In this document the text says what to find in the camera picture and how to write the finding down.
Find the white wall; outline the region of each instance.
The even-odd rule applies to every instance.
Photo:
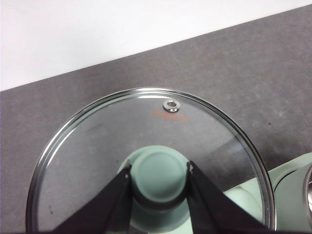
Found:
[[[312,0],[2,0],[1,90]]]

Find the pot lid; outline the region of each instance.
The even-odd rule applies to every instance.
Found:
[[[153,145],[194,161],[230,199],[274,227],[267,171],[237,124],[192,95],[140,88],[93,102],[53,136],[31,182],[27,230],[57,227],[96,196],[133,152]]]

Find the stainless steel rim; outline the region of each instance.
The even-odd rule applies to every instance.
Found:
[[[177,90],[170,90],[170,89],[163,89],[163,88],[135,88],[135,89],[128,89],[120,92],[116,92],[113,94],[110,94],[108,96],[102,97],[88,106],[84,107],[80,111],[78,111],[75,115],[73,115],[52,137],[52,139],[49,141],[47,146],[45,147],[43,153],[41,154],[41,157],[37,163],[35,172],[33,174],[29,192],[28,192],[28,198],[27,198],[27,205],[26,205],[26,231],[27,232],[34,232],[37,231],[38,224],[37,224],[37,217],[36,217],[36,211],[37,211],[37,204],[34,203],[36,199],[38,198],[38,192],[36,191],[37,185],[41,183],[41,175],[44,172],[44,168],[46,164],[48,163],[51,155],[50,152],[54,150],[55,146],[59,143],[60,139],[62,139],[62,135],[66,132],[66,130],[77,120],[80,119],[84,114],[88,113],[92,109],[100,106],[103,103],[106,103],[108,101],[114,100],[116,98],[121,98],[123,96],[127,96],[130,94],[172,94],[172,95],[179,95],[181,97],[185,97],[188,99],[191,99],[209,109],[214,111],[217,115],[221,116],[231,127],[233,127],[242,140],[246,143],[246,145],[251,150],[252,154],[254,155],[254,158],[256,160],[256,164],[259,166],[260,171],[256,170],[257,176],[260,178],[263,178],[262,181],[260,181],[260,189],[263,187],[266,190],[266,193],[262,191],[261,196],[262,199],[265,201],[266,207],[264,207],[264,224],[269,227],[270,229],[275,230],[276,224],[275,224],[275,206],[274,206],[274,199],[273,199],[273,189],[270,182],[268,171],[263,163],[262,158],[260,157],[257,149],[253,145],[253,143],[250,141],[250,139],[247,137],[247,135],[244,133],[244,131],[230,118],[228,117],[223,111],[216,108],[214,105],[198,98],[193,95],[177,91]]]

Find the black mark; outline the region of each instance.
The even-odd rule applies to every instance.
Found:
[[[50,210],[50,214],[53,214],[51,205],[49,205],[49,210]]]

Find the gray countertop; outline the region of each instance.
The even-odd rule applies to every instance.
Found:
[[[269,169],[311,152],[311,22],[309,5],[1,92],[1,231],[24,231],[31,177],[55,131],[119,90],[166,87],[213,103]]]

